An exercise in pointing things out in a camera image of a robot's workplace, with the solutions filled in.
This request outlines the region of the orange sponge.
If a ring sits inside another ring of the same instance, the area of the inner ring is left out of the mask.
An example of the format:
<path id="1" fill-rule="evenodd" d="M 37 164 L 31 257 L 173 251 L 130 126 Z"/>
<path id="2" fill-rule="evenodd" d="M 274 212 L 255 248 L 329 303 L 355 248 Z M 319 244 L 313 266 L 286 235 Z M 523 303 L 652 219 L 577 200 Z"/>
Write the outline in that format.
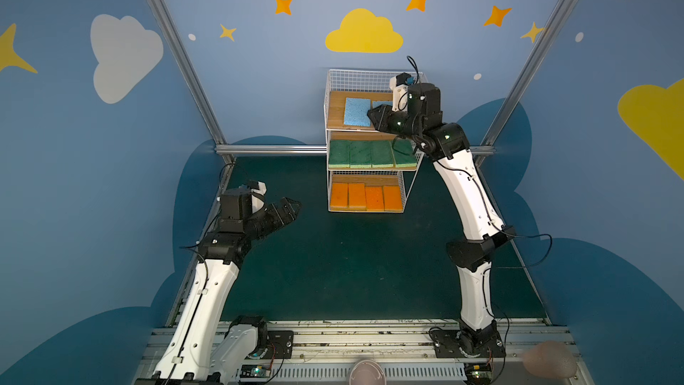
<path id="1" fill-rule="evenodd" d="M 384 198 L 384 210 L 391 212 L 401 212 L 404 210 L 402 189 L 398 185 L 384 185 L 382 187 Z"/>
<path id="2" fill-rule="evenodd" d="M 333 182 L 331 186 L 330 208 L 332 211 L 348 210 L 348 183 Z"/>
<path id="3" fill-rule="evenodd" d="M 363 183 L 349 183 L 347 185 L 347 209 L 349 211 L 366 211 L 366 185 Z"/>
<path id="4" fill-rule="evenodd" d="M 384 192 L 381 186 L 365 187 L 366 210 L 380 212 L 385 210 Z"/>

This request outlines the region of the green sponge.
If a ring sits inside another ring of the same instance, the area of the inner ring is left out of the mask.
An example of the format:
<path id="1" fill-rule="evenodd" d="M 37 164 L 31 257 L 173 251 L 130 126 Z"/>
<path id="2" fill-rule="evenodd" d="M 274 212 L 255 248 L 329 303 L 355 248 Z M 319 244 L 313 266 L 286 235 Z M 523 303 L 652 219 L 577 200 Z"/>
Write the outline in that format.
<path id="1" fill-rule="evenodd" d="M 348 140 L 331 140 L 328 166 L 330 169 L 350 168 L 350 142 Z"/>
<path id="2" fill-rule="evenodd" d="M 394 155 L 395 167 L 399 169 L 414 169 L 417 160 L 410 140 L 396 138 L 390 144 Z"/>
<path id="3" fill-rule="evenodd" d="M 349 167 L 351 169 L 372 167 L 372 141 L 349 142 Z"/>
<path id="4" fill-rule="evenodd" d="M 370 157 L 373 169 L 390 169 L 395 167 L 392 145 L 388 140 L 370 142 Z"/>

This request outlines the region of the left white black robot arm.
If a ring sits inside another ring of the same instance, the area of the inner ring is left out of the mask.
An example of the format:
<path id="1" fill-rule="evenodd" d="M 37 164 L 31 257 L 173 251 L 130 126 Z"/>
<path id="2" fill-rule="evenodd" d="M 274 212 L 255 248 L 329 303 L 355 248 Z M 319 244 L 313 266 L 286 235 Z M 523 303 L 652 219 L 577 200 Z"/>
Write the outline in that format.
<path id="1" fill-rule="evenodd" d="M 215 226 L 190 247 L 197 257 L 185 310 L 151 377 L 139 384 L 227 384 L 247 358 L 263 356 L 270 345 L 263 317 L 241 315 L 219 346 L 217 328 L 230 290 L 256 241 L 293 223 L 302 205 L 283 197 L 269 203 L 266 185 L 250 181 L 219 198 Z"/>

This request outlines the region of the blue sponge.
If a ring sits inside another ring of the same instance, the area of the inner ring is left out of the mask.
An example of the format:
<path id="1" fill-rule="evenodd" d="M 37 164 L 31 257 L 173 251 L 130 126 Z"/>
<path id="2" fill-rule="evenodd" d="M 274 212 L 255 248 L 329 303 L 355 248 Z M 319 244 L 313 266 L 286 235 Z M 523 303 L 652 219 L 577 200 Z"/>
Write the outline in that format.
<path id="1" fill-rule="evenodd" d="M 372 123 L 367 115 L 371 108 L 371 99 L 347 97 L 345 99 L 343 124 L 349 127 L 371 127 Z"/>
<path id="2" fill-rule="evenodd" d="M 377 107 L 381 107 L 383 105 L 388 105 L 390 108 L 393 106 L 392 101 L 372 101 L 372 109 L 375 109 Z"/>

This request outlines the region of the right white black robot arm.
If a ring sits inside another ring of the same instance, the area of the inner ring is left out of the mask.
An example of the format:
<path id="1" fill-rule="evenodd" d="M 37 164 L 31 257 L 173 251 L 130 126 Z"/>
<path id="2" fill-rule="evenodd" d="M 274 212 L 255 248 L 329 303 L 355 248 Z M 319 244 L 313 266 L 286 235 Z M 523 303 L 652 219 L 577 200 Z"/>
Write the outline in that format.
<path id="1" fill-rule="evenodd" d="M 394 104 L 368 112 L 381 133 L 408 139 L 432 161 L 459 213 L 464 239 L 447 245 L 461 285 L 461 327 L 477 333 L 493 327 L 489 269 L 510 226 L 495 212 L 476 170 L 470 142 L 456 123 L 444 123 L 441 92 L 431 83 L 402 85 Z"/>

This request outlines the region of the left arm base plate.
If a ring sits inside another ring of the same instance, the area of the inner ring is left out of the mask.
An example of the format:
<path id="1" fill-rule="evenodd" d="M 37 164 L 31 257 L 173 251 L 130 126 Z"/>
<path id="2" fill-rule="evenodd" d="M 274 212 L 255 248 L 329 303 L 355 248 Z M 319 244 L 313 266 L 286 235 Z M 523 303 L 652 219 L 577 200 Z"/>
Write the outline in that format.
<path id="1" fill-rule="evenodd" d="M 294 349 L 294 331 L 268 331 L 259 333 L 254 355 L 257 359 L 291 359 Z"/>

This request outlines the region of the blue sponge front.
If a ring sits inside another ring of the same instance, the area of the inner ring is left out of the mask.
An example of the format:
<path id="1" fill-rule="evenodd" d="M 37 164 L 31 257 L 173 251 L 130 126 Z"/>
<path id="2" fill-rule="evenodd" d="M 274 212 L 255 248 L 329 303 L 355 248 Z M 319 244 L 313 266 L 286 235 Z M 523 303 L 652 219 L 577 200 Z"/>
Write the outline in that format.
<path id="1" fill-rule="evenodd" d="M 375 109 L 377 107 L 381 107 L 383 105 L 388 105 L 390 108 L 393 106 L 392 101 L 372 101 L 372 109 Z"/>

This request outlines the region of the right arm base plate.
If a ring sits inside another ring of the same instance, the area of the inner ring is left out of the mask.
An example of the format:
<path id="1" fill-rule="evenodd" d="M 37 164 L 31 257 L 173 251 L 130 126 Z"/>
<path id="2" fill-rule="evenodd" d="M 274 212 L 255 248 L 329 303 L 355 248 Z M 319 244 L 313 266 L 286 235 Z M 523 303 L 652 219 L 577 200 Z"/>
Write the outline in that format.
<path id="1" fill-rule="evenodd" d="M 490 325 L 481 330 L 432 327 L 427 332 L 437 358 L 504 358 L 506 349 L 498 330 Z"/>

